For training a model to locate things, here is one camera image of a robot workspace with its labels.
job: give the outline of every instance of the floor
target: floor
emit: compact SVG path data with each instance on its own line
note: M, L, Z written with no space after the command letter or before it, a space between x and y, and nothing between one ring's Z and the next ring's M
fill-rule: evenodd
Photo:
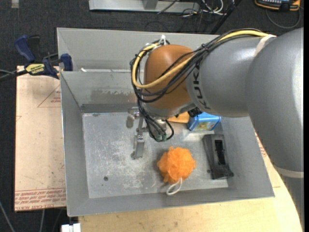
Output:
M57 52L57 27L210 34L219 20L211 14L184 18L169 13L91 12L88 1L19 0L19 8L12 8L12 0L0 0L0 69L13 71L16 65L25 64L14 48L15 39L23 34L40 35L41 51L53 53ZM300 10L298 25L284 29L270 22L265 10L253 1L242 0L216 34L250 27L282 35L304 26L304 9ZM293 25L299 16L298 12L270 12L270 15L285 27ZM65 210L47 209L43 220L42 211L14 212L15 92L14 79L0 82L0 201L16 232L39 231L41 221L43 232L54 232L60 224L73 222L74 218L69 219ZM0 213L0 231L12 231L3 213Z

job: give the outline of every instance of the orange bath sponge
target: orange bath sponge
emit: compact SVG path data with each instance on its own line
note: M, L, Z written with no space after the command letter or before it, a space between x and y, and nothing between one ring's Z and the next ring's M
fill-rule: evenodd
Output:
M188 178L192 170L197 167L197 163L188 149L180 147L174 149L171 146L158 161L157 166L164 177L163 181L174 184L180 178L182 181Z

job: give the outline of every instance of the yellow cable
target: yellow cable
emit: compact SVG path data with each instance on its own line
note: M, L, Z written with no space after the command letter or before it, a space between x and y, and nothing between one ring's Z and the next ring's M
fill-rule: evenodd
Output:
M221 40L225 40L225 39L228 39L228 38L231 38L233 36L238 36L238 35L254 35L254 36L257 36L257 37L265 37L265 36L268 36L267 33L263 33L263 32L258 32L258 31L254 31L254 30L240 30L240 31L236 31L236 32L233 32L233 33L230 33L226 36L224 36L223 38L221 38L219 41ZM150 50L152 48L154 48L155 46L154 45L151 45L151 46L148 46L146 48L144 48L140 53L139 53L139 57L136 58L135 62L134 62L134 65L133 65L133 68L132 68L132 82L133 84L136 86L136 87L139 87L139 88L150 88L150 87L153 87L159 83L161 83L162 81L164 81L166 78L168 78L170 75L174 74L175 72L181 70L183 68L184 65L186 65L187 62L190 61L191 58L194 57L191 56L190 58L188 58L187 60L185 60L184 62L180 63L179 65L177 65L175 68L173 68L172 70L168 71L166 74L164 74L163 76L159 77L158 79L154 80L153 82L149 83L149 84L145 84L145 85L142 85L142 84L138 84L137 81L136 81L136 78L135 78L135 73L136 73L136 68L138 66L138 63L140 61L140 58L141 56L143 55L143 53L147 50Z
M254 30L241 30L241 31L236 31L236 32L233 32L233 33L230 33L230 34L224 36L223 38L218 40L218 42L225 40L225 39L228 39L228 38L233 37L233 36L244 35L244 34L253 35L253 36L257 36L257 37L265 37L265 36L269 35L268 33L263 33L263 32L254 31Z

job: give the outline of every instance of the blue clamp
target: blue clamp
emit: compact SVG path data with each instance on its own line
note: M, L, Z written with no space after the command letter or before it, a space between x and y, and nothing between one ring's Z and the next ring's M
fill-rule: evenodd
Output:
M51 63L61 63L64 64L65 71L73 70L72 58L69 54L62 54L60 59L56 61L49 61L44 58L42 62L35 62L35 56L33 55L29 45L27 35L22 35L15 42L14 46L18 53L27 59L27 64L24 66L26 72L30 75L46 75L56 79L59 79L59 71L53 67Z

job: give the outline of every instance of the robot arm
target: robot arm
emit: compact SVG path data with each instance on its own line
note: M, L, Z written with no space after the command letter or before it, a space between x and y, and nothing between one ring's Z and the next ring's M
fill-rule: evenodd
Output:
M233 31L195 51L155 43L142 53L152 50L144 84L137 83L134 67L132 83L154 120L195 107L213 115L250 116L303 223L303 29L264 43L263 37L256 30ZM138 58L135 63L138 69Z

